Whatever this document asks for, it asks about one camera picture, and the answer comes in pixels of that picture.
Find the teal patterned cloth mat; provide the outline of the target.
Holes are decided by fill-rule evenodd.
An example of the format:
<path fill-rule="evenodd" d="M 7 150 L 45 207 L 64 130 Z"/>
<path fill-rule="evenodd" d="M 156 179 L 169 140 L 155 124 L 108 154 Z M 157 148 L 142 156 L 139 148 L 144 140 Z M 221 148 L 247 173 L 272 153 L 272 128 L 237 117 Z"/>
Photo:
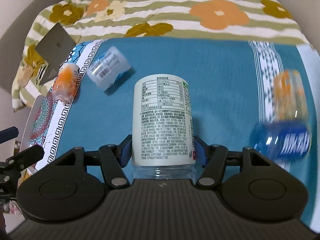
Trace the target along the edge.
<path fill-rule="evenodd" d="M 95 151 L 128 138 L 118 155 L 129 180 L 198 180 L 207 146 L 249 147 L 308 189 L 317 204 L 319 54 L 310 45 L 166 37 L 114 38 L 77 45 L 62 68 L 76 95 L 52 88 L 48 120 L 33 143 L 40 170 L 75 146 Z"/>

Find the white blue label cup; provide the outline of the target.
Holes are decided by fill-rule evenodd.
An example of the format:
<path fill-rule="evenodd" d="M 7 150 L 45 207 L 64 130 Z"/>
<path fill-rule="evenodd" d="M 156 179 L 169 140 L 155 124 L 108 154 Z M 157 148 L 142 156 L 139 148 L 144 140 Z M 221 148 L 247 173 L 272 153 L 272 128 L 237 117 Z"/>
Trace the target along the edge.
<path fill-rule="evenodd" d="M 125 56 L 112 46 L 88 67 L 87 75 L 97 87 L 106 91 L 130 69 Z"/>

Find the floral striped quilt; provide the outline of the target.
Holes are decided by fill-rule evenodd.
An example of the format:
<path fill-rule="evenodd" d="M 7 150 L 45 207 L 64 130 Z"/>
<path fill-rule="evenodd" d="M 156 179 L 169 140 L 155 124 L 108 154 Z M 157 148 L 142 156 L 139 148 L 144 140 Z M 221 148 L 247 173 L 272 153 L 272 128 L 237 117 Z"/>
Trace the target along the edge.
<path fill-rule="evenodd" d="M 52 81 L 40 83 L 47 63 L 35 47 L 57 23 L 76 43 L 148 36 L 307 42 L 277 0 L 64 0 L 31 18 L 11 87 L 14 111 L 31 107 L 52 86 Z"/>

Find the white label clear plastic cup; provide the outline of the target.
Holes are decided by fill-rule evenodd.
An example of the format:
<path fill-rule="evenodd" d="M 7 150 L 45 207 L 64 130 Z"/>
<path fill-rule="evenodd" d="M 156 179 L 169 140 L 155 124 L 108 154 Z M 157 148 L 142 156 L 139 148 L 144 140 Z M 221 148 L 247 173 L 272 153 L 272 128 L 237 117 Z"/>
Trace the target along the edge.
<path fill-rule="evenodd" d="M 170 74 L 140 79 L 133 98 L 133 177 L 193 180 L 195 164 L 188 83 Z"/>

